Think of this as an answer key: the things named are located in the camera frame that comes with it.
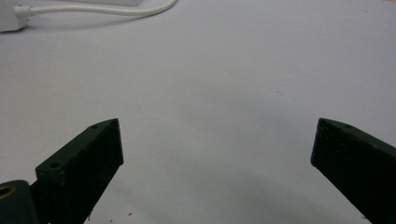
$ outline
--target white table surface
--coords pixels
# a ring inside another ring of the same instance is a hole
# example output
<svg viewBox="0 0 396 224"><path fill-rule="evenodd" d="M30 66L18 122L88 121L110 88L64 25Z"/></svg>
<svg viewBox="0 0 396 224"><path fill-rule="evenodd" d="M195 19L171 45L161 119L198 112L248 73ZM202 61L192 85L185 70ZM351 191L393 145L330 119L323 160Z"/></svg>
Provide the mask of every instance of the white table surface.
<svg viewBox="0 0 396 224"><path fill-rule="evenodd" d="M319 118L396 146L395 19L382 0L33 17L0 34L0 182L119 118L125 163L86 223L368 223L309 160Z"/></svg>

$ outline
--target white object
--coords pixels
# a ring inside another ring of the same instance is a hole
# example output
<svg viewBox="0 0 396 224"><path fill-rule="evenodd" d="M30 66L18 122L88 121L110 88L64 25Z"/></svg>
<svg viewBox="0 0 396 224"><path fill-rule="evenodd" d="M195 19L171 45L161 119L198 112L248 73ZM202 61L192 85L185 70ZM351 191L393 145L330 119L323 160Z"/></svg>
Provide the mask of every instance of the white object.
<svg viewBox="0 0 396 224"><path fill-rule="evenodd" d="M177 0L170 0L166 4L149 9L116 9L111 7L84 7L84 6L58 6L58 7L28 7L11 4L9 0L0 0L0 32L19 30L26 25L26 17L54 12L92 12L118 16L151 16L172 7Z"/></svg>
<svg viewBox="0 0 396 224"><path fill-rule="evenodd" d="M70 0L72 2L85 2L85 3L97 3L97 4L110 4L110 5L120 5L137 7L143 0Z"/></svg>
<svg viewBox="0 0 396 224"><path fill-rule="evenodd" d="M0 0L0 31L19 30L26 26L26 18L17 17L14 12L17 5L13 0Z"/></svg>

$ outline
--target white cable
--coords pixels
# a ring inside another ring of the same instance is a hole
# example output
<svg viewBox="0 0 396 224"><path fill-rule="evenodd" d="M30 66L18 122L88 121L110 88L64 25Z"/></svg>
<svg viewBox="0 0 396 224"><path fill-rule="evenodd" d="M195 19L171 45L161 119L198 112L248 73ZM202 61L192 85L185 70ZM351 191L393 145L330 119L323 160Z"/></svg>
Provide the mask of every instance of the white cable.
<svg viewBox="0 0 396 224"><path fill-rule="evenodd" d="M84 7L84 6L60 6L60 7L14 7L15 14L20 18L31 17L38 14L53 12L92 12L118 16L151 16L171 8L177 0L149 9L115 9L111 7Z"/></svg>

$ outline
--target white cord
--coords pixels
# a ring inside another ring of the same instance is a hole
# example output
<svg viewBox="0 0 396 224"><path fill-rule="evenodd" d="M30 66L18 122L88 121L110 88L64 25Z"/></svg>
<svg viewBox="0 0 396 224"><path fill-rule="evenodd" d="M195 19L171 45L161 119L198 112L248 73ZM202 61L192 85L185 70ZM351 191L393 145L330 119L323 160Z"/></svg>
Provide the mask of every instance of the white cord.
<svg viewBox="0 0 396 224"><path fill-rule="evenodd" d="M171 8L177 0L150 9L115 9L110 7L83 7L83 6L61 6L61 7L14 7L15 14L20 18L26 18L44 13L53 12L92 12L118 16L151 16Z"/></svg>

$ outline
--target screw hole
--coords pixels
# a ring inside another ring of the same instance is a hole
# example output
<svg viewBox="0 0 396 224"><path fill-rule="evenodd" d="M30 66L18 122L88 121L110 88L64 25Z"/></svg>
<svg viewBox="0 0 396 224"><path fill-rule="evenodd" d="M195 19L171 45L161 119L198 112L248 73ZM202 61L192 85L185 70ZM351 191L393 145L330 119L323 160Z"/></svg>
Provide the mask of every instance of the screw hole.
<svg viewBox="0 0 396 224"><path fill-rule="evenodd" d="M4 199L15 191L15 186L0 187L0 199Z"/></svg>
<svg viewBox="0 0 396 224"><path fill-rule="evenodd" d="M56 168L60 167L61 165L62 165L61 162L56 161L56 162L53 162L49 167L50 167L51 169L56 169Z"/></svg>

